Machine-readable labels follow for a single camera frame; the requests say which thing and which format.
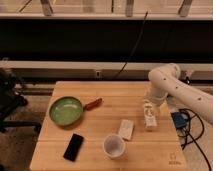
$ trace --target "frying pan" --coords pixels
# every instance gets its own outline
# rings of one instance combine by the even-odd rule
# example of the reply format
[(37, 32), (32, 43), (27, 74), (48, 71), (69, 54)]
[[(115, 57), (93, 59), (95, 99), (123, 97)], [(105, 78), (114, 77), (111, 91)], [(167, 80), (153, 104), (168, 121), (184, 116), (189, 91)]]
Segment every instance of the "frying pan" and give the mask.
[(53, 122), (60, 126), (67, 126), (77, 121), (85, 110), (91, 110), (99, 106), (102, 99), (99, 98), (86, 105), (72, 96), (57, 99), (50, 107), (49, 116)]

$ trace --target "red pan handle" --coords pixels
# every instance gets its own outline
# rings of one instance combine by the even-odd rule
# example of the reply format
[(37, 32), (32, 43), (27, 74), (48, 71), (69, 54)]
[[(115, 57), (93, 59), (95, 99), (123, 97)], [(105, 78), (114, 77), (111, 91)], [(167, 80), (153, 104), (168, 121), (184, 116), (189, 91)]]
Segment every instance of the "red pan handle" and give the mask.
[(90, 102), (84, 106), (84, 110), (92, 110), (95, 107), (100, 106), (102, 103), (102, 98), (99, 98), (93, 102)]

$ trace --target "paper cup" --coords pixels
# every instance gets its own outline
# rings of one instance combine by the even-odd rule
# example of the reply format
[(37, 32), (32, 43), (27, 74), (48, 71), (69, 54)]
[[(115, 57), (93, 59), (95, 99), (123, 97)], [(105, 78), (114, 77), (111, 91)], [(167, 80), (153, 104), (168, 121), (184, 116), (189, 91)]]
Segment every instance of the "paper cup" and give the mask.
[(111, 159), (120, 157), (124, 153), (125, 148), (124, 140), (117, 134), (110, 134), (104, 139), (104, 153)]

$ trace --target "black smartphone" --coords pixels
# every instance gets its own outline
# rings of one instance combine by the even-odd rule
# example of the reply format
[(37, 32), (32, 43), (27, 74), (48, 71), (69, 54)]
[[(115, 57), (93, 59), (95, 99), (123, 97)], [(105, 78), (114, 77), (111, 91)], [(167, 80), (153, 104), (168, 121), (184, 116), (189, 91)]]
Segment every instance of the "black smartphone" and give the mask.
[(83, 143), (84, 137), (78, 134), (73, 134), (69, 142), (69, 145), (64, 153), (64, 158), (75, 161), (78, 152), (80, 150), (81, 144)]

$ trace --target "wooden table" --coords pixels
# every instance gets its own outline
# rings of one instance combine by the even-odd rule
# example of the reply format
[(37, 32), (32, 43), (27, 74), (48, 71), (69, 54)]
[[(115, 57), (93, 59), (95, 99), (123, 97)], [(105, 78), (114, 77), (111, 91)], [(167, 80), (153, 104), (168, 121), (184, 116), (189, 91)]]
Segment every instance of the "wooden table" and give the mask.
[[(57, 82), (49, 107), (62, 96), (74, 96), (83, 104), (101, 97), (103, 103), (64, 128), (50, 120), (48, 107), (30, 170), (186, 171), (186, 161), (166, 103), (159, 108), (158, 130), (145, 131), (143, 97), (149, 86), (148, 82)], [(104, 154), (102, 142), (109, 133), (118, 132), (122, 119), (134, 121), (132, 140), (126, 142), (121, 158), (111, 160)], [(73, 133), (85, 138), (75, 162), (63, 158)]]

